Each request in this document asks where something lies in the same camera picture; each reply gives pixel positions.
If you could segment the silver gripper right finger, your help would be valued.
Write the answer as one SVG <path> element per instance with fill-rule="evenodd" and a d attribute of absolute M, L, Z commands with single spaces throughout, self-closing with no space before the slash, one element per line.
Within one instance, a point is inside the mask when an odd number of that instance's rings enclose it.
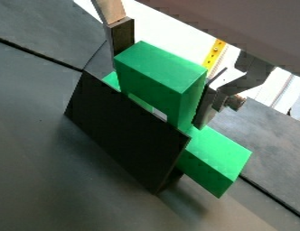
<path fill-rule="evenodd" d="M 213 79 L 206 80 L 205 90 L 200 98 L 193 125 L 202 129 L 225 106 L 237 111 L 244 105 L 245 99 L 237 94 L 264 84 L 276 66 L 261 60 L 247 51 L 241 51 L 234 68 L 244 72 L 244 75 L 225 83 L 217 89 L 210 84 L 226 71 L 224 69 Z"/>

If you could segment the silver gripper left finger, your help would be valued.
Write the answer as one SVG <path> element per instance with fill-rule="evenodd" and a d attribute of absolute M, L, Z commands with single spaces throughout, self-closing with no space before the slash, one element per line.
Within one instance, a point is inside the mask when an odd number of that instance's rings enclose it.
<path fill-rule="evenodd" d="M 134 44 L 134 20 L 126 15 L 121 0 L 91 0 L 106 31 L 112 57 Z"/>

